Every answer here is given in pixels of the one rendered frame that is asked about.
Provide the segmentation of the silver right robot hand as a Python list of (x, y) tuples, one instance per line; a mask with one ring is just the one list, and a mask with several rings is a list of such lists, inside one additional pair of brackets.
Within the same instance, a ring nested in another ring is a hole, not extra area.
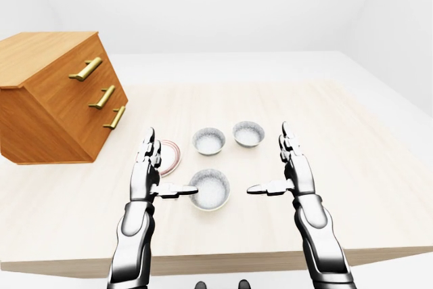
[(247, 189), (248, 194), (266, 194), (279, 196), (292, 192), (294, 196), (315, 193), (315, 183), (307, 157), (300, 148), (295, 134), (289, 124), (284, 121), (279, 136), (280, 158), (285, 164), (284, 180), (272, 180), (267, 183), (253, 185)]

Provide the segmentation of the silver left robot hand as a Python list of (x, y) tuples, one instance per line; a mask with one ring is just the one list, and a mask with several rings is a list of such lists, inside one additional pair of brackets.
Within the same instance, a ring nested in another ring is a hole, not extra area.
[(198, 193), (193, 185), (160, 183), (161, 143), (156, 139), (155, 130), (150, 127), (139, 147), (130, 180), (131, 201), (152, 202), (156, 196), (163, 199), (177, 199)]

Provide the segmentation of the grey patterned bowl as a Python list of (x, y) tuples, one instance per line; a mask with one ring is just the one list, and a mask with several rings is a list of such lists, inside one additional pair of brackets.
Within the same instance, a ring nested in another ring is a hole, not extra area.
[(222, 131), (212, 127), (198, 130), (192, 137), (194, 148), (202, 155), (218, 154), (225, 145), (225, 135)]
[(264, 129), (255, 122), (241, 121), (232, 128), (234, 140), (242, 147), (256, 147), (264, 138)]
[(188, 185), (198, 189), (190, 196), (192, 204), (199, 210), (210, 212), (224, 206), (230, 196), (230, 183), (221, 171), (204, 169), (198, 171), (190, 179)]

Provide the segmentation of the white plate with red rings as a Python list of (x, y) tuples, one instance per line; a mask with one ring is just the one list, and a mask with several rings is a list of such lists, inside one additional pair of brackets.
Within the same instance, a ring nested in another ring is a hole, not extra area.
[(181, 151), (179, 146), (171, 140), (161, 140), (161, 164), (158, 172), (161, 177), (171, 174), (181, 161)]

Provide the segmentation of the wooden drawer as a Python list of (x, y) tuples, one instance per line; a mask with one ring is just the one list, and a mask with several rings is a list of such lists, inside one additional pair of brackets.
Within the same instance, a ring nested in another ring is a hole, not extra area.
[[(116, 87), (106, 105), (98, 110), (88, 107), (96, 103), (104, 94), (101, 89), (110, 85)], [(97, 68), (87, 79), (80, 82), (62, 76), (46, 94), (44, 103), (50, 112), (62, 122), (70, 122), (74, 117), (86, 119), (96, 114), (111, 114), (114, 108), (125, 105), (128, 99), (112, 69)]]
[(93, 162), (96, 159), (110, 134), (110, 129), (104, 128), (103, 125), (110, 123), (115, 116), (116, 113), (112, 111), (111, 114), (99, 113), (86, 119), (74, 117), (70, 122), (62, 122), (65, 130), (78, 145), (78, 157), (73, 161)]
[(62, 76), (80, 72), (86, 66), (85, 61), (96, 57), (103, 60), (98, 68), (114, 70), (98, 35), (94, 34), (26, 81), (25, 86), (44, 102), (47, 92)]

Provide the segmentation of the wooden cabinet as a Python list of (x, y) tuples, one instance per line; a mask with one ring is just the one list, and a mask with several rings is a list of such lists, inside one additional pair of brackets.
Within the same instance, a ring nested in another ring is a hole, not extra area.
[(25, 84), (94, 34), (21, 32), (0, 41), (0, 153), (4, 157), (17, 164), (80, 163), (73, 161), (78, 145), (62, 121)]

